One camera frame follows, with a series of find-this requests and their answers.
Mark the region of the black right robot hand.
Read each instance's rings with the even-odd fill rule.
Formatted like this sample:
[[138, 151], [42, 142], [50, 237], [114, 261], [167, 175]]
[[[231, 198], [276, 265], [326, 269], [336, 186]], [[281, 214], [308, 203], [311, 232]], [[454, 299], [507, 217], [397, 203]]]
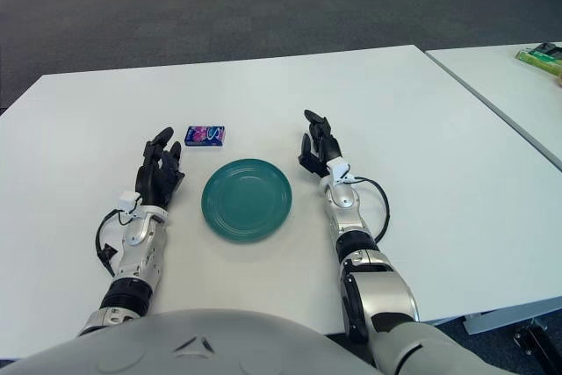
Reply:
[[342, 156], [339, 143], [326, 117], [310, 110], [304, 110], [304, 116], [309, 122], [309, 133], [302, 137], [299, 164], [319, 177], [326, 177], [328, 162]]

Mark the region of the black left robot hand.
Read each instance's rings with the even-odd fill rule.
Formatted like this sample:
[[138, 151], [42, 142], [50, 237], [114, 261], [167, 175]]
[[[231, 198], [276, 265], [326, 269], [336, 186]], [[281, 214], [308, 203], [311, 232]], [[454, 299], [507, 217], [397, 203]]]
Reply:
[[173, 128], [166, 127], [145, 145], [143, 163], [135, 181], [135, 191], [144, 206], [168, 210], [173, 194], [185, 177], [179, 169], [181, 144], [175, 141], [167, 148], [173, 134]]

